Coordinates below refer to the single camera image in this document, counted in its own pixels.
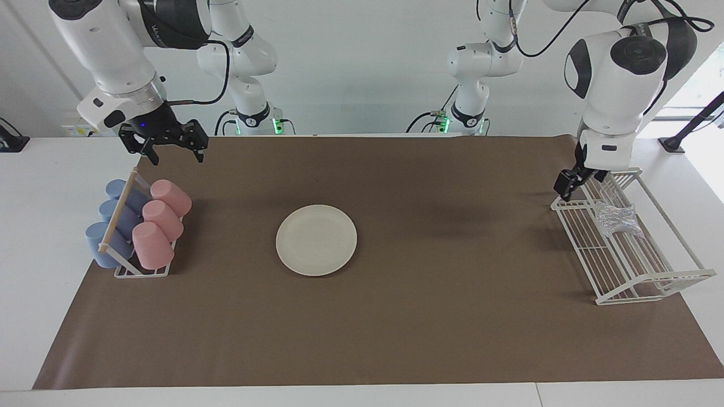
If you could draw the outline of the black table clamp mount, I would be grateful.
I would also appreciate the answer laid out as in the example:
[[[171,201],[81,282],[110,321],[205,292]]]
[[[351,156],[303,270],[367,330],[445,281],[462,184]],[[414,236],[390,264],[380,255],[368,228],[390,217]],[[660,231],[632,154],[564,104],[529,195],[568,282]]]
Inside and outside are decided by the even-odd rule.
[[[24,136],[7,119],[0,116],[0,153],[18,153],[28,144],[28,136]]]

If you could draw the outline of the brown table mat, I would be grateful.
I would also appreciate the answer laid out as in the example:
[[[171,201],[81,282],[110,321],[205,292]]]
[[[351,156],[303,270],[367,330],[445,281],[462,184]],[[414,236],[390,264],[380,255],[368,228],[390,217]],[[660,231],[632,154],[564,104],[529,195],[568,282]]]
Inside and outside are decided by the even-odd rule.
[[[217,137],[158,147],[192,198],[170,275],[91,265],[36,389],[724,377],[680,295],[597,306],[550,204],[574,141]],[[293,211],[355,224],[344,268],[277,255]]]

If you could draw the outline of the white wall socket box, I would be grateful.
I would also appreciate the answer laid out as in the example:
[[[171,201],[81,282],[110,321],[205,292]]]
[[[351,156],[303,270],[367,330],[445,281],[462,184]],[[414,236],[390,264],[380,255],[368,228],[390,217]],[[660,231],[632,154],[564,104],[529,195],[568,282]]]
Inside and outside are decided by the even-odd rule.
[[[117,125],[108,131],[99,131],[82,118],[77,111],[70,109],[62,110],[61,127],[68,137],[117,137],[120,128]]]

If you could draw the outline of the pink plastic cup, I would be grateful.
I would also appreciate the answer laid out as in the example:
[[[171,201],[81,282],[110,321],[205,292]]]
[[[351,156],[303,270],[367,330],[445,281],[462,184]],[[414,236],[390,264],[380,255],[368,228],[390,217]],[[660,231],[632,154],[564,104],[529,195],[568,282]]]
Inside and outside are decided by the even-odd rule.
[[[191,197],[168,179],[156,180],[150,186],[150,193],[154,200],[165,202],[179,218],[186,216],[192,209]]]
[[[146,203],[143,206],[142,216],[146,222],[156,224],[166,235],[168,242],[177,240],[183,234],[183,222],[173,209],[163,201],[152,200]]]
[[[132,242],[140,265],[159,270],[170,265],[174,251],[166,235],[153,222],[142,222],[132,230]]]

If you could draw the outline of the cream round plate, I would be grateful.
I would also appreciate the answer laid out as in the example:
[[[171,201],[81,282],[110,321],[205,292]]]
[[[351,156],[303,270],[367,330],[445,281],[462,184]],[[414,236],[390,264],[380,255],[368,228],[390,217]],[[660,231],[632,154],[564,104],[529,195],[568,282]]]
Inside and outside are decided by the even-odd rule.
[[[289,214],[275,237],[279,259],[302,276],[326,276],[352,260],[359,235],[351,217],[329,205],[309,205]]]

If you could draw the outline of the blue plastic cup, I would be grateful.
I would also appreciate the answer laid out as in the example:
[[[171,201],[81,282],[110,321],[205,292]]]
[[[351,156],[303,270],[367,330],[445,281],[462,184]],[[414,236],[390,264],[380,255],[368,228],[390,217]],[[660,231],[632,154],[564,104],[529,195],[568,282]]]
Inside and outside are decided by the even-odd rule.
[[[122,179],[115,179],[107,183],[105,193],[110,199],[119,200],[127,182]],[[148,203],[149,198],[136,185],[132,186],[129,195],[125,201],[125,205],[135,212],[138,216],[142,216],[143,206]]]
[[[93,258],[99,266],[107,270],[121,266],[119,261],[108,254],[108,252],[99,252],[108,226],[109,222],[96,222],[88,226],[85,230],[85,239],[87,240],[91,253],[93,253]],[[126,260],[129,260],[133,255],[132,245],[130,245],[116,229],[113,229],[109,245]]]
[[[124,237],[125,240],[132,240],[133,229],[143,220],[135,214],[132,209],[125,204],[119,205],[119,199],[109,199],[104,201],[98,208],[99,217],[102,222],[109,223],[116,208],[120,207],[119,218],[117,219],[115,229]]]

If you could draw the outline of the white cup holder rack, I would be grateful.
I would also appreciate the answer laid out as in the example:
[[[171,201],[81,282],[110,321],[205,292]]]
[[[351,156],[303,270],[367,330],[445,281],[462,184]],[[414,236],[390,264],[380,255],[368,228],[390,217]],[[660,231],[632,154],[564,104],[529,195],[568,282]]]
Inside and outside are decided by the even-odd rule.
[[[137,167],[133,168],[132,172],[130,172],[129,176],[125,179],[127,182],[127,185],[125,186],[124,190],[122,191],[122,195],[119,199],[119,205],[125,204],[125,201],[127,199],[127,196],[129,195],[130,189],[132,186],[136,185],[140,190],[145,193],[145,195],[148,196],[149,201],[154,200],[152,197],[152,194],[150,193],[150,186],[152,184],[149,184],[139,173],[139,170]],[[104,235],[103,242],[100,245],[99,252],[100,253],[106,253],[110,254],[113,258],[115,258],[117,261],[119,261],[121,266],[118,266],[114,269],[114,275],[118,279],[132,279],[132,278],[155,278],[155,276],[166,276],[170,273],[171,268],[171,261],[170,265],[165,266],[162,269],[159,270],[146,270],[145,268],[140,265],[140,261],[138,260],[135,248],[133,246],[132,240],[129,241],[129,244],[133,247],[133,255],[129,260],[126,260],[122,258],[119,253],[117,253],[113,248],[110,247],[110,239],[113,232],[113,229],[116,227],[116,223],[119,218],[120,214],[120,207],[116,208],[116,211],[112,215],[112,219],[109,222],[108,229],[106,230],[106,233]],[[139,216],[140,219],[142,219],[142,222],[145,222],[143,219],[143,216]],[[178,242],[178,239],[170,242],[171,247],[176,247],[176,242]]]

